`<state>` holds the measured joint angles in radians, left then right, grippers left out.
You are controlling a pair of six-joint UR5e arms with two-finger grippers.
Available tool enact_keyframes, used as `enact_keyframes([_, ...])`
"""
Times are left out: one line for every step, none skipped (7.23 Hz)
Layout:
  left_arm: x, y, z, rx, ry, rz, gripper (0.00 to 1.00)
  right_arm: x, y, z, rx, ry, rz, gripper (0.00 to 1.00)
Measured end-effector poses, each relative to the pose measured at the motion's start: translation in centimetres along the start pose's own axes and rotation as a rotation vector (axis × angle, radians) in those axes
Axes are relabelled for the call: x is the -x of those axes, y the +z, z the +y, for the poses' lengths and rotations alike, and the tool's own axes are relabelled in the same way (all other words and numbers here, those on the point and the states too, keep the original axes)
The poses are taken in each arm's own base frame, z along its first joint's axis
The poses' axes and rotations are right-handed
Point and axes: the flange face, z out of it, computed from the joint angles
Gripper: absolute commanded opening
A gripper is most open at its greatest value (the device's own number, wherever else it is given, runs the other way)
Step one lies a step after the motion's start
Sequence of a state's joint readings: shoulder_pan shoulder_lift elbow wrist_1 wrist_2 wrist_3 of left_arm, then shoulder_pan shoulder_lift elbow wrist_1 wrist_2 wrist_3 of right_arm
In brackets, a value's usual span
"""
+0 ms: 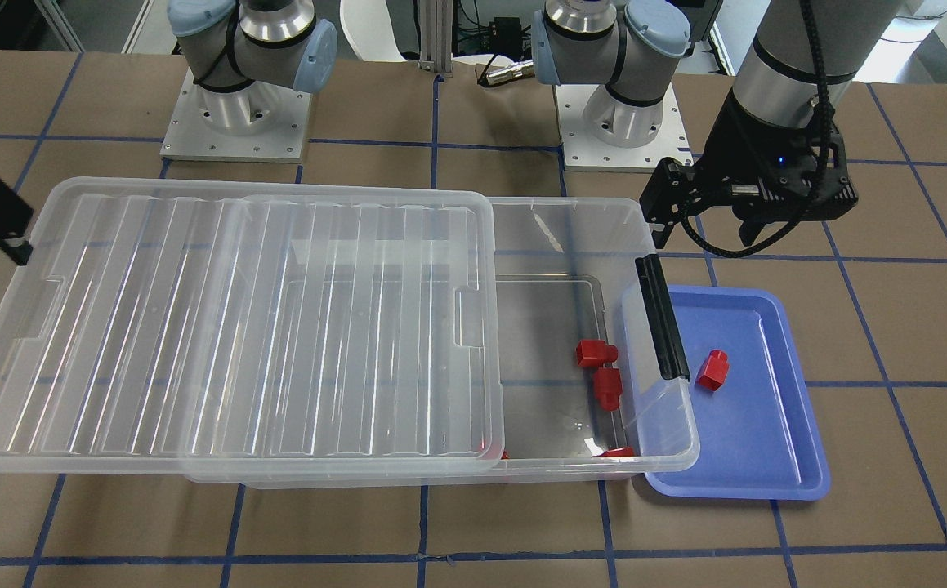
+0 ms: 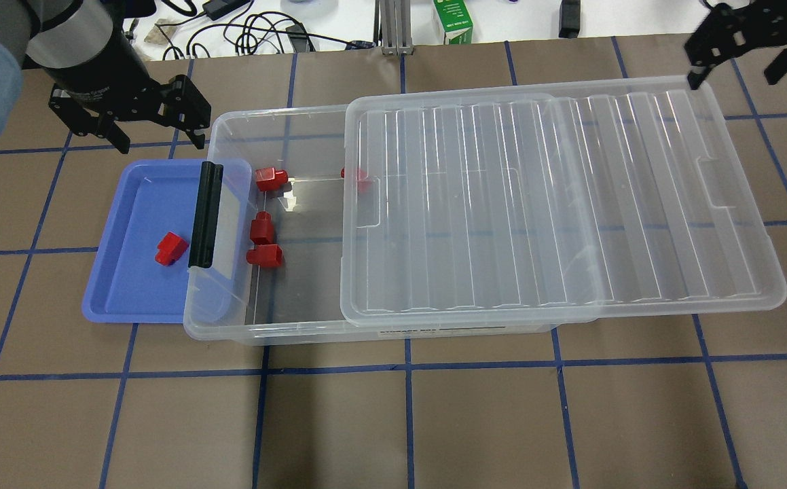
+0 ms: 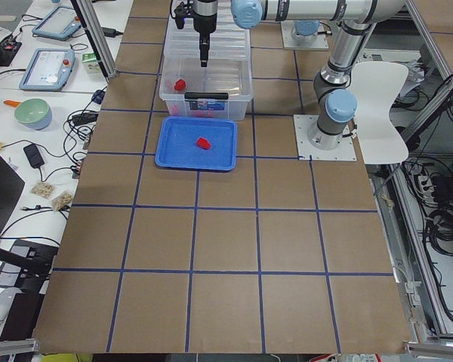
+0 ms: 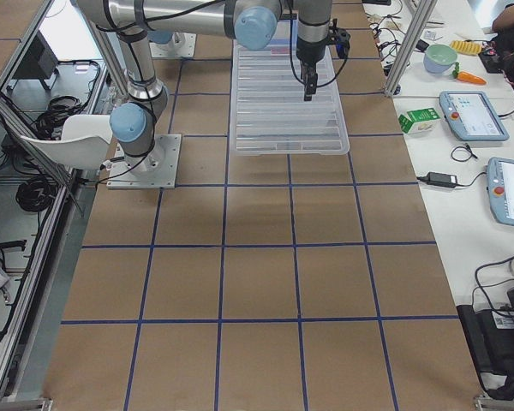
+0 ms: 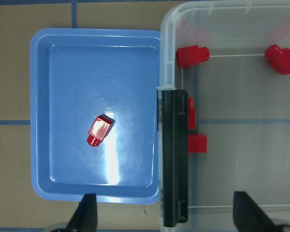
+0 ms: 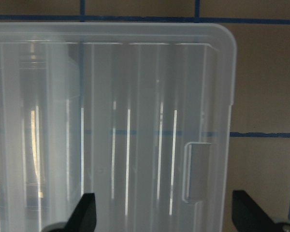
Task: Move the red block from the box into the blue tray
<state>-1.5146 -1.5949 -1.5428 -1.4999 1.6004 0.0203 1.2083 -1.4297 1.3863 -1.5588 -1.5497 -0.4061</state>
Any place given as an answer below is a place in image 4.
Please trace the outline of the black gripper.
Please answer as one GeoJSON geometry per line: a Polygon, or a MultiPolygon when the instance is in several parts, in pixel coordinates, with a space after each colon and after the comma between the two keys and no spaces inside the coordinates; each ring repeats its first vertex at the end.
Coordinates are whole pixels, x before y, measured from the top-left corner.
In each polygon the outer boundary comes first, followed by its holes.
{"type": "Polygon", "coordinates": [[[316,94],[318,75],[316,65],[324,58],[327,38],[310,42],[298,36],[296,41],[296,57],[301,64],[301,75],[304,85],[304,100],[311,101],[316,94]]]}

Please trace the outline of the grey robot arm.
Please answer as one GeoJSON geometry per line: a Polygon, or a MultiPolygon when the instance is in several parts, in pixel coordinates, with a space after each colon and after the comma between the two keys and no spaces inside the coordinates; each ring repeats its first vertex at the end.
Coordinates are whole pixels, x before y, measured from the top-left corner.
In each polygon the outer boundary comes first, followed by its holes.
{"type": "Polygon", "coordinates": [[[185,35],[179,32],[149,31],[147,37],[163,51],[177,51],[186,43],[185,35]]]}
{"type": "Polygon", "coordinates": [[[316,93],[316,66],[332,42],[329,1],[79,1],[83,16],[100,33],[117,36],[133,100],[151,103],[165,92],[155,77],[153,58],[187,59],[198,35],[233,39],[250,50],[269,45],[280,19],[295,23],[300,62],[294,73],[309,101],[316,93]]]}

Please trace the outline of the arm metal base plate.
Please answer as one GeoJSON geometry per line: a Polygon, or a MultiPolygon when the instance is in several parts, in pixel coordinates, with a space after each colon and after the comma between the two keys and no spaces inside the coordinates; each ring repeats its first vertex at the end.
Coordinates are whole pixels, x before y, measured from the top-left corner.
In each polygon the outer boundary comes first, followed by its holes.
{"type": "Polygon", "coordinates": [[[137,167],[135,165],[140,159],[126,157],[117,145],[116,156],[123,157],[123,160],[112,164],[111,178],[105,182],[107,188],[174,188],[181,145],[180,134],[157,134],[153,151],[137,167]]]}
{"type": "Polygon", "coordinates": [[[151,55],[155,59],[183,59],[192,58],[196,43],[196,35],[193,33],[183,33],[186,43],[177,51],[163,51],[158,46],[150,42],[151,55]]]}

